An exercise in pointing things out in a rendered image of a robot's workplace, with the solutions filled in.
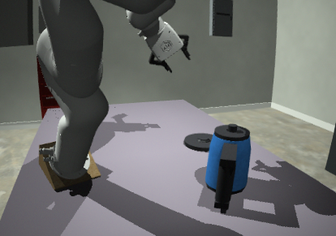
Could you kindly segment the blue kettle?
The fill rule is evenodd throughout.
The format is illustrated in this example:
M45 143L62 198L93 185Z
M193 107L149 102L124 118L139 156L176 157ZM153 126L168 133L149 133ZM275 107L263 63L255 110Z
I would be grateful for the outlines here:
M207 188L216 192L215 208L228 210L231 195L242 192L247 185L250 154L247 128L229 124L214 129L205 182Z

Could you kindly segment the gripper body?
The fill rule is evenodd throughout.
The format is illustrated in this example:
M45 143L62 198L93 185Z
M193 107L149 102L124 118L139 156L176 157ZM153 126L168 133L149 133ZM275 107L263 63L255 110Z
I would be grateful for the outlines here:
M183 47L183 42L174 29L164 22L164 28L154 36L144 37L158 61L164 61Z

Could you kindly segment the dark grey round disk with central stud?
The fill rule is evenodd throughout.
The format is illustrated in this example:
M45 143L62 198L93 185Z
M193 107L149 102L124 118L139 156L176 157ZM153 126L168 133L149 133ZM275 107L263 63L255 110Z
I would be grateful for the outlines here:
M196 151L207 152L209 151L209 146L210 146L212 138L213 138L213 135L211 134L195 133L195 134L186 136L184 138L184 144L190 149L193 149Z

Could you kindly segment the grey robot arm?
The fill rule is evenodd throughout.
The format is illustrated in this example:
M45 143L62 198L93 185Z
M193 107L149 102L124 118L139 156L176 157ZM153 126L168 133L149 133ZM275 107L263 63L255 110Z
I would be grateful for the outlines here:
M127 10L128 21L144 37L154 36L164 28L160 16L176 2L102 1ZM43 157L43 161L49 161L58 176L76 179L88 171L89 149L109 112L108 101L99 89L103 25L89 0L39 0L39 3L46 29L37 42L37 57L45 83L65 115L58 123L57 146L40 148L39 154L50 155L51 158Z

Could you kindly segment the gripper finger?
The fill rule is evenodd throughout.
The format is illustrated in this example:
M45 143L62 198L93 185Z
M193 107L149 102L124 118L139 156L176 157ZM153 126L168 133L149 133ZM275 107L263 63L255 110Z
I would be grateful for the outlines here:
M159 62L158 60L154 60L154 58L155 58L155 56L153 55L153 53L151 53L150 58L149 58L149 63L150 64L157 65L157 66L163 66L163 67L165 67L165 69L167 71L170 71L170 73L172 72L172 70L169 68L169 66L166 64L165 61Z
M187 34L178 34L178 35L179 35L180 39L184 39L184 41L183 41L184 46L181 50L183 51L183 53L185 54L187 59L190 60L190 58L189 58L190 54L187 51L189 35L187 35Z

